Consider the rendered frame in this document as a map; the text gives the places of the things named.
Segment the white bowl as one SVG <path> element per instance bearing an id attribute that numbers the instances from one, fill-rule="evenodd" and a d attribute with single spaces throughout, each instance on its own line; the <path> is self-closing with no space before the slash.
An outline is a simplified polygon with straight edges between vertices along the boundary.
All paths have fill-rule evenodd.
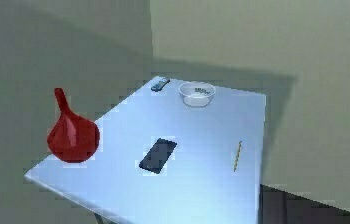
<path id="1" fill-rule="evenodd" d="M 178 88 L 185 105 L 189 107 L 207 106 L 216 93 L 216 88 L 204 82 L 184 82 Z"/>

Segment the dark remote control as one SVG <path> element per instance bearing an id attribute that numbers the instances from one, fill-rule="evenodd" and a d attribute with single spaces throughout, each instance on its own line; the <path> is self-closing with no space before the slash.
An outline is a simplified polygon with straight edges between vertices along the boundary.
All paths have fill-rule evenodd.
<path id="1" fill-rule="evenodd" d="M 154 92 L 161 91 L 168 83 L 170 82 L 169 78 L 162 78 L 160 81 L 158 81 L 156 84 L 154 84 L 151 87 L 151 90 Z"/>

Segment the black mobile phone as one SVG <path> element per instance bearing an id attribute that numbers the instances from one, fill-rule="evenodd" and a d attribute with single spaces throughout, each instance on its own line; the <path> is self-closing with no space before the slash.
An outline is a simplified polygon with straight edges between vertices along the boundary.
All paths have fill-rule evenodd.
<path id="1" fill-rule="evenodd" d="M 159 138 L 140 161 L 139 167 L 143 170 L 159 174 L 176 146 L 177 143 L 174 141 Z"/>

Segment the yellow pencil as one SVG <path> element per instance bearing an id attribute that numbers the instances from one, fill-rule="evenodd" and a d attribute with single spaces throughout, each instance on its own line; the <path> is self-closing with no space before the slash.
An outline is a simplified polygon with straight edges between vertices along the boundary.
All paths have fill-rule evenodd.
<path id="1" fill-rule="evenodd" d="M 238 161 L 239 161 L 239 156 L 242 148 L 242 141 L 239 141 L 238 143 L 238 149 L 235 155 L 235 161 L 234 161 L 234 166 L 233 166 L 233 172 L 236 172 L 237 166 L 238 166 Z"/>

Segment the pale blue table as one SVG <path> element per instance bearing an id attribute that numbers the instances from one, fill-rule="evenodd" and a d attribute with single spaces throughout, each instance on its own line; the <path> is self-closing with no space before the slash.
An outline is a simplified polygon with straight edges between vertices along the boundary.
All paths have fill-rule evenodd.
<path id="1" fill-rule="evenodd" d="M 101 141 L 89 160 L 50 155 L 26 178 L 115 224 L 257 224 L 265 95 L 219 87 L 193 108 L 176 79 L 152 91 L 159 80 L 97 120 Z M 155 174 L 139 163 L 159 138 L 177 146 Z"/>

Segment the red round vase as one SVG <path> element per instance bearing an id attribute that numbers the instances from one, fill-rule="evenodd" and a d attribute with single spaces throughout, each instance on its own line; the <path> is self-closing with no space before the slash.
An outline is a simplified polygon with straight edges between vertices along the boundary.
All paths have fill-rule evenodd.
<path id="1" fill-rule="evenodd" d="M 47 137 L 53 155 L 67 163 L 81 163 L 97 151 L 100 141 L 98 126 L 91 120 L 74 113 L 64 90 L 55 88 L 60 116 Z"/>

